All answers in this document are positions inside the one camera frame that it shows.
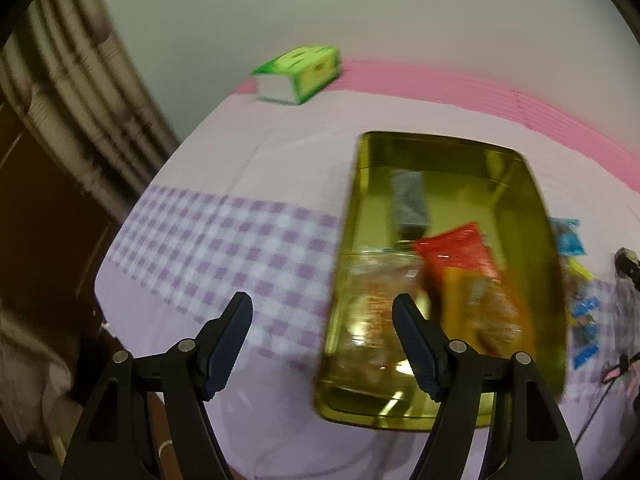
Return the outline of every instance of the wooden furniture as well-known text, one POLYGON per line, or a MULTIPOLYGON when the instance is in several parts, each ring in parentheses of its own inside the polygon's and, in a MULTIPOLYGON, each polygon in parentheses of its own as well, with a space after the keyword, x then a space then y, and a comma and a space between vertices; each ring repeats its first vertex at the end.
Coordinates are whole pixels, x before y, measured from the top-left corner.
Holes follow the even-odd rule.
POLYGON ((0 94, 0 298, 34 322, 93 337, 98 267, 119 225, 47 155, 0 94))

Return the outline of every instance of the transparent yellow bin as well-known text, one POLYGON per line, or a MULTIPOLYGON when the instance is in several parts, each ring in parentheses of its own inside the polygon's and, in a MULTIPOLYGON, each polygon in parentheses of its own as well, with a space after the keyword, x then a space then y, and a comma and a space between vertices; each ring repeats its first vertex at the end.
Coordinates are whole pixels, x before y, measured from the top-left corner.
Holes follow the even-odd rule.
MULTIPOLYGON (((556 397, 565 373, 566 314, 558 254, 547 213, 523 157, 517 152, 454 137, 367 132, 360 137, 353 190, 334 275, 333 307, 314 391, 318 413, 334 422, 369 428, 427 431, 437 403, 418 389, 404 356, 396 356, 382 388, 354 385, 334 370, 347 323, 353 322, 348 265, 361 248, 393 248, 392 170, 420 171, 430 217, 428 235, 474 221, 499 269, 530 309, 534 358, 556 397)), ((429 313, 429 300, 417 295, 429 313)), ((487 425, 492 394, 483 394, 478 425, 487 425)))

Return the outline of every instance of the white tablecloth section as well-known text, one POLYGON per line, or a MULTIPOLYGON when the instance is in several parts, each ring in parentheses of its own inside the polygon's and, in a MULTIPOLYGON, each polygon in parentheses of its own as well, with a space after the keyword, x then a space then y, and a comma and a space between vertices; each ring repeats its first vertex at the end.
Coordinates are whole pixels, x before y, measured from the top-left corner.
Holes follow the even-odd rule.
MULTIPOLYGON (((165 164, 154 179, 154 190, 281 203, 310 212, 305 215, 340 219, 357 137, 368 130, 465 137, 518 150, 532 168, 548 212, 582 221, 580 235, 588 251, 583 262, 602 280, 613 281, 613 251, 640 248, 640 195, 630 187, 638 189, 640 180, 633 180, 635 169, 628 158, 622 174, 615 168, 607 171, 515 120, 442 102, 344 89, 322 92, 299 107, 258 102, 250 94, 231 95, 165 164)), ((589 153, 588 147, 582 151, 589 153)), ((142 207, 136 211, 140 215, 142 207)), ((194 336, 203 318, 190 316, 188 305, 178 308, 170 290, 168 295, 152 290, 114 263, 115 252, 112 248, 111 258, 102 264, 95 290, 111 332, 126 348, 135 356, 153 354, 194 336)), ((260 313, 255 296, 254 309, 260 313)), ((207 405, 228 462, 248 479, 408 478, 426 435, 322 420, 312 407, 319 342, 309 347, 311 361, 299 367, 277 352, 252 352, 251 345, 242 350, 226 389, 207 405)), ((593 364, 594 375, 597 366, 593 364)), ((575 436, 596 386, 571 387, 580 391, 567 391, 561 409, 575 436)), ((586 479, 599 478, 618 455, 629 430, 625 410, 620 384, 578 447, 586 479)), ((465 479, 478 476, 486 436, 486 429, 476 431, 465 479)))

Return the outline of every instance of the purple gingham pattern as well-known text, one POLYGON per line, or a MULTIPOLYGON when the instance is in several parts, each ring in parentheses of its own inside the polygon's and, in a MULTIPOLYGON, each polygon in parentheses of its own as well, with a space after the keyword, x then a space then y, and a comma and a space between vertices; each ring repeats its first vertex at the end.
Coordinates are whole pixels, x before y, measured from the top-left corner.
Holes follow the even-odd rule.
POLYGON ((247 292, 247 343, 305 366, 322 344, 338 224, 284 203, 150 186, 107 259, 197 322, 247 292))

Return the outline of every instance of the curtain fold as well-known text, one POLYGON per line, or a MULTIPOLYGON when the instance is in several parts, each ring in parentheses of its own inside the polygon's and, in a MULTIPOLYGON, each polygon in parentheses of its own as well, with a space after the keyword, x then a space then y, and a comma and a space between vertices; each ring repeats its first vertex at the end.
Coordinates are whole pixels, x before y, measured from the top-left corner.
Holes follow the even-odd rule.
POLYGON ((102 0, 34 0, 0 54, 0 86, 50 156, 119 220, 178 146, 102 0))

